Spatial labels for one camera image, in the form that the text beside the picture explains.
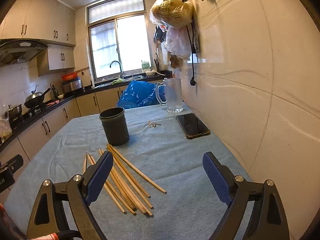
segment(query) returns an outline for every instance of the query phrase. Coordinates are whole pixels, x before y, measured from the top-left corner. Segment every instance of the silver screw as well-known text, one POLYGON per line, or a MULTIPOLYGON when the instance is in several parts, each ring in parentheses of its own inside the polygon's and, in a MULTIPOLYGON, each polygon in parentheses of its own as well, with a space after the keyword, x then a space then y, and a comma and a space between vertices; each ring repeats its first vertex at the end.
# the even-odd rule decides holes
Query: silver screw
POLYGON ((43 186, 48 186, 50 184, 50 180, 45 180, 44 182, 43 182, 43 186))
POLYGON ((241 182, 244 180, 244 178, 240 175, 235 176, 236 181, 241 182))
POLYGON ((76 175, 76 176, 73 177, 73 180, 74 181, 79 181, 79 180, 81 180, 81 178, 82 178, 81 175, 76 175))
POLYGON ((269 186, 273 186, 273 185, 274 185, 274 182, 273 182, 271 179, 268 179, 268 180, 267 180, 267 184, 268 184, 269 186))

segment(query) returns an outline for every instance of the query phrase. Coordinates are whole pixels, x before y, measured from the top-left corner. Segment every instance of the window pane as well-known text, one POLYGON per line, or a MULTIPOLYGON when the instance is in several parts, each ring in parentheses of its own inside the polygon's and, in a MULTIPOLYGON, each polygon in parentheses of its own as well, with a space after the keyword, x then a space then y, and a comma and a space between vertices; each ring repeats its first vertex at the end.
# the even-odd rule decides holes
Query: window pane
POLYGON ((115 0, 89 9, 89 23, 115 15, 143 11, 143 0, 115 0))
POLYGON ((91 29, 91 44, 97 78, 120 72, 117 54, 115 22, 106 23, 91 29))
POLYGON ((141 69, 141 61, 148 61, 151 66, 144 15, 119 19, 117 26, 123 70, 141 69))

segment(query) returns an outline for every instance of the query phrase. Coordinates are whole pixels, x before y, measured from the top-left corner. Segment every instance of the pot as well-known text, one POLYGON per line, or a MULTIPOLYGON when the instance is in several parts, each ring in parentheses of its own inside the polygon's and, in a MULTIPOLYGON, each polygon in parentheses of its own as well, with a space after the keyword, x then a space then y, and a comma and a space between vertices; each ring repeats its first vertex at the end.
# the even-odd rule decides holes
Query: pot
POLYGON ((37 86, 38 85, 36 85, 35 90, 31 92, 31 95, 26 98, 26 101, 24 103, 26 108, 34 108, 42 104, 44 100, 44 95, 48 93, 51 89, 48 88, 44 93, 36 92, 37 86))
POLYGON ((8 114, 9 114, 9 120, 12 122, 16 118, 18 118, 22 114, 22 106, 12 106, 11 104, 8 105, 8 114))

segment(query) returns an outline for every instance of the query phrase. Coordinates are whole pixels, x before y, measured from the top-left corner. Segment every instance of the smartphone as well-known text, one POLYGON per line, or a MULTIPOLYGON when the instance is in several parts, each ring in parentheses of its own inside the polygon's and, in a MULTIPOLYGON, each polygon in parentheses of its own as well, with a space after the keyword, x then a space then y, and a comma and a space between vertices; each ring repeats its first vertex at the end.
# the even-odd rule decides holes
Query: smartphone
POLYGON ((201 122, 195 113, 177 115, 176 119, 187 139, 194 139, 210 134, 210 130, 201 122))

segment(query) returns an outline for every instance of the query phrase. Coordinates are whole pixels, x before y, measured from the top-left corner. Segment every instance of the range hood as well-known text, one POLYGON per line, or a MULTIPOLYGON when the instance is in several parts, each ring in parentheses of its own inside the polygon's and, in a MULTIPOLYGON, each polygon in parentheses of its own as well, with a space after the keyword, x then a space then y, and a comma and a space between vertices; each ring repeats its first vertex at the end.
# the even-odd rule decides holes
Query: range hood
POLYGON ((48 45, 38 40, 0 40, 0 67, 30 61, 47 48, 48 45))

